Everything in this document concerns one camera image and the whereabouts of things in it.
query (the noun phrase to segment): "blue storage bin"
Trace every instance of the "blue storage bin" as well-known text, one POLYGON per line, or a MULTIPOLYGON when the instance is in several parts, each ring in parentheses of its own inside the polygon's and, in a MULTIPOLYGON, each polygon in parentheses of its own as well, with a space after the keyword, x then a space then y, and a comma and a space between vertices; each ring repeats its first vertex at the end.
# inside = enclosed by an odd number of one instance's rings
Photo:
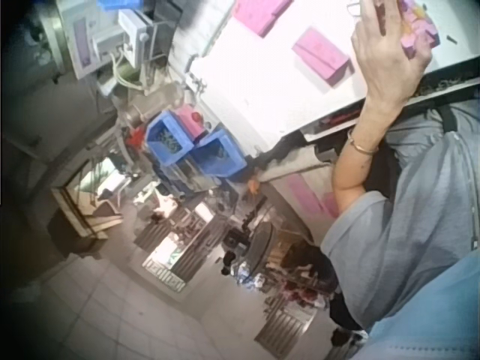
POLYGON ((140 10, 143 6, 143 0, 97 0, 97 4, 104 11, 120 9, 140 10))
POLYGON ((247 166, 239 147, 225 130, 200 140, 190 155, 205 175, 219 178, 228 178, 247 166))
POLYGON ((165 167, 176 163, 194 148, 170 111, 162 112, 148 125, 145 139, 151 152, 165 167))

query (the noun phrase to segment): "workbench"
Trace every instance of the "workbench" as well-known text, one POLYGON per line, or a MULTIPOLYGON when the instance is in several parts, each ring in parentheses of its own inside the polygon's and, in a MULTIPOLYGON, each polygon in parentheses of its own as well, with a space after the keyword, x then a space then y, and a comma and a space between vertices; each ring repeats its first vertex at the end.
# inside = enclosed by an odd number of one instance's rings
MULTIPOLYGON (((200 102, 232 133, 245 155, 255 158, 293 131, 301 130, 307 141, 312 141, 345 128, 315 133, 312 125, 361 102, 366 95, 350 40, 359 21, 347 9, 352 2, 295 0, 264 38, 231 18, 210 53, 193 62, 190 73, 202 84, 194 89, 200 102), (309 26, 351 59, 345 76, 334 86, 292 51, 309 26)), ((480 6, 476 0, 417 2, 427 8, 441 41, 433 49, 428 74, 480 56, 480 6)))

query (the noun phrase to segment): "gray shirt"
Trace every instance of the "gray shirt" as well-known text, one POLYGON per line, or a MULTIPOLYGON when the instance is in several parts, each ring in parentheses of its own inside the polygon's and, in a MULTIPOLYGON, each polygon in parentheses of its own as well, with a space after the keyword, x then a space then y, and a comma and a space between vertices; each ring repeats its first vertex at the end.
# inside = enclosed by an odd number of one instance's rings
POLYGON ((465 257, 479 236, 479 102, 451 106, 458 132, 431 110, 387 135, 403 170, 394 203, 366 193, 334 223, 322 250, 364 329, 400 310, 465 257))

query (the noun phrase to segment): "hand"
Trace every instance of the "hand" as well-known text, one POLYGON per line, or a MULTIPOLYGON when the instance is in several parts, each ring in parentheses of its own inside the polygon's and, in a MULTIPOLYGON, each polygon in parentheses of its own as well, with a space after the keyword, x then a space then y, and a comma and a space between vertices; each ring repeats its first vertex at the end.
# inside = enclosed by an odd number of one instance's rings
POLYGON ((401 46, 398 0, 383 3, 385 29, 381 31, 374 0, 361 0, 361 21, 353 33, 352 44, 367 82, 367 105, 392 115, 393 122, 419 86, 432 53, 424 34, 415 44, 415 57, 407 58, 401 46))

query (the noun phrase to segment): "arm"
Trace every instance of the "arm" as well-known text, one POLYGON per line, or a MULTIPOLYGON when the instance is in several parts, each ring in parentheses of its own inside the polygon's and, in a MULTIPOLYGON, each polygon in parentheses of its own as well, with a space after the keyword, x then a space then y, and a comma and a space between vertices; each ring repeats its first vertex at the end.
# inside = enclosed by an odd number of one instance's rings
POLYGON ((415 57, 407 58, 401 46, 402 19, 397 0, 384 3, 385 31, 380 30, 374 0, 361 0, 361 21, 352 36, 368 90, 352 132, 355 146, 350 142, 345 145, 334 169, 332 187, 340 213, 365 194, 363 183, 370 172, 373 153, 417 89, 431 60, 426 34, 418 37, 415 57))

